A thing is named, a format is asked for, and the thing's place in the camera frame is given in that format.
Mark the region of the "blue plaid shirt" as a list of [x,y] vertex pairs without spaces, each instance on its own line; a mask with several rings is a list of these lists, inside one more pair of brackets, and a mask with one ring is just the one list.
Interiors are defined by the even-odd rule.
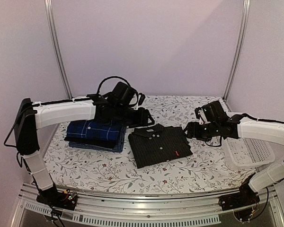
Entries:
[[94,120],[70,122],[67,127],[67,137],[77,139],[117,140],[125,127],[115,121],[108,123]]

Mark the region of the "black pinstriped long sleeve shirt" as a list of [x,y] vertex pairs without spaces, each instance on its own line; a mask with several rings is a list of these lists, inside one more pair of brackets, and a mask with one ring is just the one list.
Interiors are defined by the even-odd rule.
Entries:
[[128,140],[138,169],[192,155],[181,127],[136,128]]

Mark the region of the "dark blue checked shirt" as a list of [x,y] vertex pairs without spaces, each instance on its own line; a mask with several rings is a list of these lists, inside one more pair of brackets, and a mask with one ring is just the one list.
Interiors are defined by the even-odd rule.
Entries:
[[103,147],[98,147],[98,146],[93,146],[93,145],[87,145],[87,144],[80,144],[76,142],[68,142],[69,146],[72,148],[83,148],[83,149],[94,149],[94,150],[100,150],[100,151],[108,151],[108,152],[114,152],[114,153],[121,153],[124,147],[124,137],[125,134],[119,134],[117,137],[118,144],[110,149],[110,148],[103,148]]

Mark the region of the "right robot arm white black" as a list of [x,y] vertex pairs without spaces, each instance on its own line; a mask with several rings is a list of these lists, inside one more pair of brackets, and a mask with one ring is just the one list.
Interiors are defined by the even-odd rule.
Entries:
[[[224,113],[218,117],[199,117],[196,122],[189,122],[184,128],[187,138],[204,142],[213,137],[223,139],[255,139],[284,146],[284,122],[252,118],[246,113],[229,116]],[[266,169],[254,174],[235,196],[239,206],[246,206],[253,200],[254,193],[274,183],[284,180],[284,160],[271,164]]]

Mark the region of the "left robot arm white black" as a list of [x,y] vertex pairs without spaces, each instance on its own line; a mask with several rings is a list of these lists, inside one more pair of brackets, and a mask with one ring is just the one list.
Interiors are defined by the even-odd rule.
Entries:
[[10,130],[15,136],[13,147],[24,159],[28,173],[35,180],[37,187],[43,191],[42,197],[50,205],[57,205],[61,201],[61,195],[53,189],[54,182],[40,155],[37,130],[79,120],[117,120],[130,128],[154,124],[149,110],[138,103],[125,104],[123,100],[111,96],[93,94],[50,102],[32,102],[30,98],[23,99]]

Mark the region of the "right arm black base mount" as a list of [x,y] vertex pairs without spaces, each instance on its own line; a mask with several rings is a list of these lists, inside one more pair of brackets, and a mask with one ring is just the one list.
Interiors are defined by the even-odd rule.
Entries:
[[256,212],[258,203],[260,202],[258,193],[254,192],[249,187],[249,180],[250,177],[242,183],[239,187],[239,192],[221,196],[218,202],[223,211],[249,206],[248,209],[234,212],[234,217],[240,222],[250,221]]

